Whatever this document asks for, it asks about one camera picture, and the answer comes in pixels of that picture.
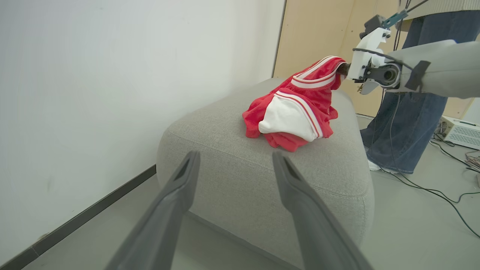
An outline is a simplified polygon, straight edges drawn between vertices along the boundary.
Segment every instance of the white wall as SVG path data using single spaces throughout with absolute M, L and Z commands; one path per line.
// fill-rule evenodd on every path
M 0 1 L 0 265 L 271 77 L 280 0 Z
M 475 98 L 465 112 L 463 120 L 480 124 L 480 98 Z

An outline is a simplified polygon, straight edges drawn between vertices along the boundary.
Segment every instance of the gray fabric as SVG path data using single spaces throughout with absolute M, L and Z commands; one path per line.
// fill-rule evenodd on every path
M 282 81 L 269 79 L 173 123 L 160 141 L 157 175 L 163 187 L 184 155 L 199 150 L 190 211 L 302 269 L 293 220 L 280 202 L 273 173 L 271 154 L 280 148 L 270 147 L 262 136 L 245 137 L 241 116 Z M 372 179 L 349 97 L 334 91 L 332 106 L 339 115 L 331 121 L 334 134 L 285 153 L 359 244 L 373 220 Z

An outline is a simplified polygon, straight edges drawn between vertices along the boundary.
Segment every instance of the white sweater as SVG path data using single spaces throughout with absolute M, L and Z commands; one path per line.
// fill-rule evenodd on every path
M 412 8 L 423 0 L 410 0 L 408 8 Z M 398 11 L 405 9 L 407 0 L 399 0 Z M 480 10 L 480 0 L 429 0 L 408 13 L 403 21 L 402 31 L 408 31 L 411 20 L 425 15 L 455 12 L 465 10 Z

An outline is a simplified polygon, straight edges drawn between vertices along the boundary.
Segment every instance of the beige door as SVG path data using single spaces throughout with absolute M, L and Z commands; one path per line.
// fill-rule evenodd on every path
M 389 17 L 396 13 L 398 0 L 287 0 L 278 46 L 274 77 L 289 77 L 325 56 L 337 55 L 350 62 L 352 49 L 360 41 L 363 24 L 376 14 Z M 384 52 L 393 50 L 392 37 L 380 45 Z M 402 47 L 406 32 L 400 35 Z M 357 92 L 359 84 L 344 81 L 357 113 L 374 116 L 380 106 L 378 87 L 368 95 Z M 461 118 L 470 99 L 449 98 L 444 114 Z

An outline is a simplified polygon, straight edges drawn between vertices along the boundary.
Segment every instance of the red and white garment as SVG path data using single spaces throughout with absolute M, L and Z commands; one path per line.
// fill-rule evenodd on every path
M 340 57 L 325 57 L 254 100 L 242 114 L 246 136 L 257 138 L 263 133 L 272 147 L 294 152 L 314 139 L 332 135 L 330 120 L 338 113 L 330 106 L 331 90 L 338 89 L 344 79 L 336 73 L 343 63 Z

